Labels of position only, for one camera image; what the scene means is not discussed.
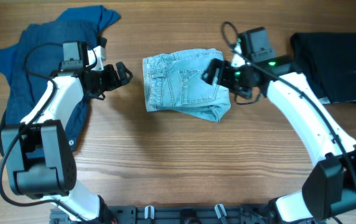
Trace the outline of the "light blue denim shorts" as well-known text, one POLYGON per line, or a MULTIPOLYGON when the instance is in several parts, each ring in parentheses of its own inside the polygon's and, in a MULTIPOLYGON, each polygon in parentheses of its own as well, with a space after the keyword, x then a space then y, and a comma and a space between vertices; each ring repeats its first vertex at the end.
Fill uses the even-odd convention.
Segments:
POLYGON ((213 59, 222 60, 223 54, 216 49, 189 49, 144 58, 146 110, 173 110, 219 122, 231 103, 228 88, 202 80, 213 59))

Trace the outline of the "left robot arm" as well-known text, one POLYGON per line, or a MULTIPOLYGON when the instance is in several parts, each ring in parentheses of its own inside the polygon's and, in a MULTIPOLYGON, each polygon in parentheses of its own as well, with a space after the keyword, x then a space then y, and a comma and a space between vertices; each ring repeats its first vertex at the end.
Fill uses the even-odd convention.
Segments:
POLYGON ((47 89, 19 124, 1 131, 0 196, 17 207, 52 203, 71 222, 117 223, 103 198, 77 180, 65 134, 76 105, 127 85, 133 73, 123 62, 103 65, 101 53, 83 41, 61 44, 63 61, 46 77, 47 89))

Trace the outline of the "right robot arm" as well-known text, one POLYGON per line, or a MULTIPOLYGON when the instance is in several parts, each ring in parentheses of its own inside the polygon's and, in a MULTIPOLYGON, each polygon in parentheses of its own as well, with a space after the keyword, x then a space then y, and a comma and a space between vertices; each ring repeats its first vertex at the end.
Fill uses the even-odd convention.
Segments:
POLYGON ((276 56, 265 28, 236 35, 229 43, 231 61, 213 59, 202 80, 228 88, 245 105, 272 102, 303 142, 312 172, 297 192, 266 205, 243 205, 244 221, 258 223, 322 223, 356 210, 356 140, 333 119, 312 92, 305 75, 288 55, 276 56))

